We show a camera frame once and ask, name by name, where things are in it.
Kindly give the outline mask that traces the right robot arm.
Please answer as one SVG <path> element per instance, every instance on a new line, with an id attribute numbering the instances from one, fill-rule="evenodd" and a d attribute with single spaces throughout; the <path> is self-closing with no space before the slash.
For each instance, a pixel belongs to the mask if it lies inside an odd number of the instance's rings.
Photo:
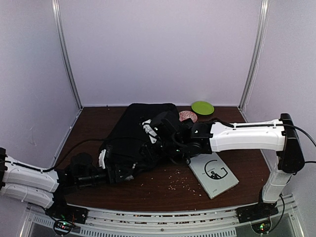
<path id="1" fill-rule="evenodd" d="M 262 188 L 260 202 L 253 207 L 258 218 L 272 210 L 272 203 L 278 200 L 291 175 L 305 165 L 297 127 L 289 114 L 271 121 L 227 123 L 218 118 L 208 122 L 180 121 L 167 111 L 142 122 L 142 127 L 160 151 L 172 157 L 183 155 L 187 162 L 200 154 L 229 150 L 275 151 L 277 164 Z"/>

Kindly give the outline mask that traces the black student backpack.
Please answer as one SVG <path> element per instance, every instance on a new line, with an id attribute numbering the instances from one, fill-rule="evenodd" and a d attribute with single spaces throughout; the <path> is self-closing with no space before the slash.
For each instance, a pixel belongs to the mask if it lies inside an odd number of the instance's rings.
<path id="1" fill-rule="evenodd" d="M 144 143 L 151 142 L 141 123 L 148 119 L 153 119 L 165 111 L 172 111 L 174 114 L 178 114 L 176 106 L 171 103 L 134 103 L 129 105 L 99 148 L 99 151 L 101 151 L 107 145 L 113 146 L 112 155 L 107 160 L 106 165 L 121 164 L 131 166 L 136 162 L 134 177 L 141 172 L 155 168 L 157 164 L 146 161 L 139 152 Z M 104 171 L 106 173 L 106 182 L 109 184 L 106 168 Z"/>

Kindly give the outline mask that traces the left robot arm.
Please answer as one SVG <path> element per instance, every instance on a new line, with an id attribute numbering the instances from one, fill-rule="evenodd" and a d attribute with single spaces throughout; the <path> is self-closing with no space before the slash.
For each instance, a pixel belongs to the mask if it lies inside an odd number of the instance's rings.
<path id="1" fill-rule="evenodd" d="M 71 215 L 64 196 L 84 187 L 99 183 L 118 183 L 133 179 L 135 161 L 114 163 L 110 151 L 103 150 L 99 164 L 93 164 L 92 156 L 79 153 L 71 158 L 64 169 L 47 169 L 22 163 L 0 150 L 0 194 L 21 202 L 30 202 L 43 208 L 51 208 L 60 219 Z"/>

